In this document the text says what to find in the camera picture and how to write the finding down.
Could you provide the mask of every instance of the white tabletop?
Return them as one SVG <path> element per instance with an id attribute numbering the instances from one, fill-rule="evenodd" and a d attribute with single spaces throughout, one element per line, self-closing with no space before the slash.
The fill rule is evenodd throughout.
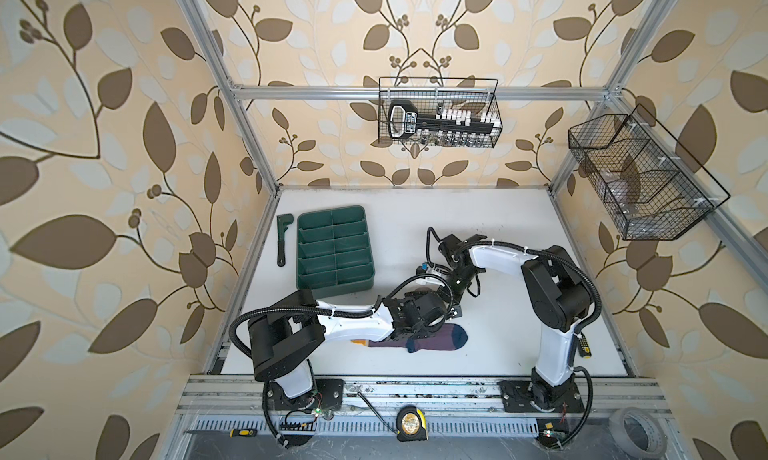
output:
<path id="1" fill-rule="evenodd" d="M 362 205 L 366 209 L 374 286 L 366 292 L 323 299 L 344 305 L 370 305 L 412 276 L 424 262 L 426 230 L 450 233 L 464 240 L 480 233 L 531 248 L 562 245 L 576 259 L 554 207 L 543 189 L 297 189 L 286 190 L 277 214 Z M 432 241 L 432 260 L 445 263 Z M 277 231 L 272 222 L 242 311 L 274 304 L 296 291 L 296 224 L 286 232 L 286 265 L 277 266 Z M 538 357 L 541 322 L 533 313 L 521 275 L 488 271 L 480 275 L 482 294 L 464 295 L 463 317 L 451 320 L 468 335 L 467 343 L 452 352 L 403 348 L 370 348 L 350 341 L 324 342 L 310 356 L 318 375 L 524 376 Z M 412 284 L 410 289 L 418 287 Z M 575 363 L 592 375 L 627 374 L 603 318 L 584 329 L 592 357 Z M 239 337 L 249 344 L 243 324 Z M 253 374 L 251 360 L 229 350 L 224 374 Z"/>

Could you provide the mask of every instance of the black mounting plate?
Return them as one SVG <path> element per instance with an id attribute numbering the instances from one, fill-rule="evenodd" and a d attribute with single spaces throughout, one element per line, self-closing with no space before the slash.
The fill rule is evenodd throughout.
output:
<path id="1" fill-rule="evenodd" d="M 341 408 L 341 402 L 344 398 L 344 381 L 339 378 L 317 378 L 315 380 L 317 391 L 322 396 L 320 408 L 323 410 L 338 410 Z M 270 401 L 274 403 L 272 410 L 296 410 L 304 406 L 296 406 L 289 402 L 283 393 L 283 388 L 277 382 L 270 383 L 270 390 L 273 392 Z"/>
<path id="2" fill-rule="evenodd" d="M 531 405 L 531 395 L 528 393 L 528 386 L 531 385 L 530 380 L 502 380 L 498 383 L 498 388 L 502 392 L 502 402 L 504 403 L 504 411 L 507 413 L 541 413 Z M 576 384 L 571 382 L 571 387 L 568 389 L 568 393 L 565 395 L 565 412 L 566 413 L 583 413 L 584 404 L 581 401 L 581 396 L 578 395 L 578 388 Z M 555 408 L 553 413 L 560 413 L 563 411 L 562 405 Z"/>

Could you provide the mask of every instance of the floral wallpaper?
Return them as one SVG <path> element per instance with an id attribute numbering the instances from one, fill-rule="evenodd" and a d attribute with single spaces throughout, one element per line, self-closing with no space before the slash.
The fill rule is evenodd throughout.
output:
<path id="1" fill-rule="evenodd" d="M 174 0 L 0 11 L 0 456 L 150 458 L 266 192 Z"/>
<path id="2" fill-rule="evenodd" d="M 408 145 L 378 137 L 370 102 L 255 100 L 251 124 L 284 185 L 541 186 L 568 148 L 584 102 L 500 102 L 504 129 L 494 148 Z"/>
<path id="3" fill-rule="evenodd" d="M 680 0 L 625 90 L 729 189 L 723 208 L 764 246 L 767 6 Z M 705 223 L 674 242 L 620 240 L 585 176 L 558 201 L 639 373 L 658 379 L 698 458 L 768 458 L 768 295 Z"/>
<path id="4" fill-rule="evenodd" d="M 650 0 L 199 0 L 246 85 L 369 76 L 602 86 Z"/>

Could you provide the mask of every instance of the wire basket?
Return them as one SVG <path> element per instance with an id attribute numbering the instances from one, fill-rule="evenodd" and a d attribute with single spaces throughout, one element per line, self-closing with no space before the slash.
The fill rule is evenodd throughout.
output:
<path id="1" fill-rule="evenodd" d="M 504 127 L 497 85 L 485 78 L 381 77 L 379 142 L 493 148 Z"/>
<path id="2" fill-rule="evenodd" d="M 651 136 L 653 126 L 674 140 L 675 153 Z M 603 115 L 571 127 L 568 147 L 625 240 L 678 239 L 730 198 L 642 105 L 630 115 Z M 700 188 L 701 180 L 716 193 Z"/>

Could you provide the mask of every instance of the green plastic box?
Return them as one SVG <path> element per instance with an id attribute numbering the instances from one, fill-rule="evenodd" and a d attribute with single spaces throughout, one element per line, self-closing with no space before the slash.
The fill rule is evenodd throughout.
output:
<path id="1" fill-rule="evenodd" d="M 360 205 L 304 213 L 296 222 L 296 288 L 315 299 L 373 287 L 366 211 Z"/>

